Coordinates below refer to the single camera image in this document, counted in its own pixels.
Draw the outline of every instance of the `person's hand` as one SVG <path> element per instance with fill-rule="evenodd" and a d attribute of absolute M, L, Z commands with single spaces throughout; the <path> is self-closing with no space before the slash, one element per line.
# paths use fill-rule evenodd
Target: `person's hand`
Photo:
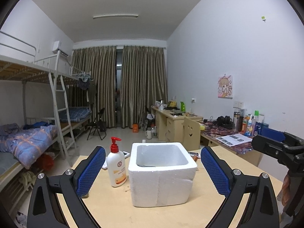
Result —
<path fill-rule="evenodd" d="M 290 184 L 290 178 L 288 175 L 285 176 L 283 185 L 282 185 L 282 191 L 283 191 L 283 196 L 282 196 L 282 205 L 286 206 L 286 204 L 289 201 L 290 198 L 290 192 L 289 192 L 289 184 Z"/>

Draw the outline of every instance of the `styrofoam box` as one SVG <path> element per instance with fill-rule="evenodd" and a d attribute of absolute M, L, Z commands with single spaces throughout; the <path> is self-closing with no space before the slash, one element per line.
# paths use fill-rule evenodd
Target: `styrofoam box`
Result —
<path fill-rule="evenodd" d="M 178 142 L 133 143 L 129 163 L 133 205 L 155 207 L 185 203 L 196 168 L 195 161 Z"/>

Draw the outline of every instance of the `cartoon girl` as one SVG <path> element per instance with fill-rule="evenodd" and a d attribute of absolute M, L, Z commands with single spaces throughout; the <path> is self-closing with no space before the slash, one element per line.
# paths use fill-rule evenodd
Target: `cartoon girl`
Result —
<path fill-rule="evenodd" d="M 230 76 L 226 77 L 224 75 L 218 81 L 218 93 L 221 94 L 220 97 L 229 97 L 232 94 L 231 81 L 229 81 Z"/>

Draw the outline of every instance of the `metal screw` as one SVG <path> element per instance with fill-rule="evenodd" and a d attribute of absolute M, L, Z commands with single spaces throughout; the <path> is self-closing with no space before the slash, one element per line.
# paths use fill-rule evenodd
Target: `metal screw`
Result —
<path fill-rule="evenodd" d="M 71 175 L 73 173 L 73 170 L 72 169 L 68 169 L 65 171 L 65 174 L 66 175 Z"/>
<path fill-rule="evenodd" d="M 44 178 L 44 173 L 40 173 L 40 174 L 38 175 L 38 178 L 39 178 L 39 179 Z"/>
<path fill-rule="evenodd" d="M 238 169 L 235 169 L 235 170 L 233 170 L 233 174 L 234 175 L 237 175 L 237 176 L 239 176 L 239 175 L 241 175 L 241 171 L 240 170 L 238 170 Z"/>
<path fill-rule="evenodd" d="M 263 173 L 262 173 L 262 177 L 264 177 L 264 178 L 268 178 L 269 176 L 268 176 L 268 174 L 267 174 L 267 173 L 263 172 Z"/>

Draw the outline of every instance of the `ceiling light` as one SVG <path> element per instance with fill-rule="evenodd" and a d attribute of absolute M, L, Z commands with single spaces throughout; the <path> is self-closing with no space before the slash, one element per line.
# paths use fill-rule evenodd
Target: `ceiling light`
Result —
<path fill-rule="evenodd" d="M 136 19 L 138 17 L 138 14 L 128 14 L 128 13 L 103 14 L 103 15 L 94 15 L 93 19 L 110 18 L 110 17 Z"/>

